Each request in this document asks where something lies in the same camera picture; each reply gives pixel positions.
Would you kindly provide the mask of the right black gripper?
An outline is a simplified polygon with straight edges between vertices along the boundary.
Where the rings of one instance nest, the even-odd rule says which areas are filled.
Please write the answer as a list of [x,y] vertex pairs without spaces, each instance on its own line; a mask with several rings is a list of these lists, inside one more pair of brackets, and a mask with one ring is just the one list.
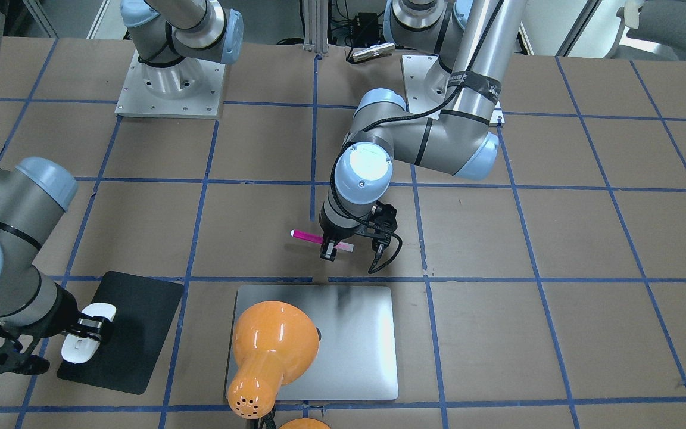
[[49,338],[66,331],[74,324],[74,336],[107,344],[114,333],[114,321],[106,317],[81,317],[74,295],[57,290],[52,309],[41,320],[27,326],[27,335],[34,339]]

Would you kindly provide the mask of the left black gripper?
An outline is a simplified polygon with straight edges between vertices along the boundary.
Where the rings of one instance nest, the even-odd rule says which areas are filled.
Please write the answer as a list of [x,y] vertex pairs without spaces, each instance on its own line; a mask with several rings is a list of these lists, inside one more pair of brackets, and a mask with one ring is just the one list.
[[364,235],[367,229],[363,223],[338,214],[332,206],[322,206],[319,215],[322,228],[320,258],[333,262],[337,255],[337,245],[354,235]]

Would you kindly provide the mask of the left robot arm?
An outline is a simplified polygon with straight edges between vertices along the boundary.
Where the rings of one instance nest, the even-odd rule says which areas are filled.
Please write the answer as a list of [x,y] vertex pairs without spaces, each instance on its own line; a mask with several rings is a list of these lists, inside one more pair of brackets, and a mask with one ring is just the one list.
[[360,100],[333,163],[322,204],[320,256],[335,260],[353,235],[370,237],[374,263],[397,238],[397,209],[381,202],[397,161],[484,179],[498,153],[488,130],[525,13],[525,1],[389,1],[385,38],[430,65],[404,58],[407,96],[371,89]]

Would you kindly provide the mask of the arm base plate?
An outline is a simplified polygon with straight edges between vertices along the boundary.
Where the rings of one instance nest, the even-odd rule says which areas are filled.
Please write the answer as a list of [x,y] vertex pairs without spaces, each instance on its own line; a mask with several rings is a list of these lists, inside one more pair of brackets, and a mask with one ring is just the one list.
[[122,117],[218,119],[227,65],[185,58],[157,68],[134,52],[115,108]]
[[[402,56],[402,71],[406,90],[407,111],[419,114],[429,111],[444,102],[454,87],[447,87],[454,79],[439,63],[438,56]],[[480,75],[476,71],[469,74],[469,82],[463,92],[451,103],[429,115],[439,119],[442,111],[455,111],[474,114],[487,119],[490,126],[504,125],[503,109],[499,103],[501,82],[492,77]]]

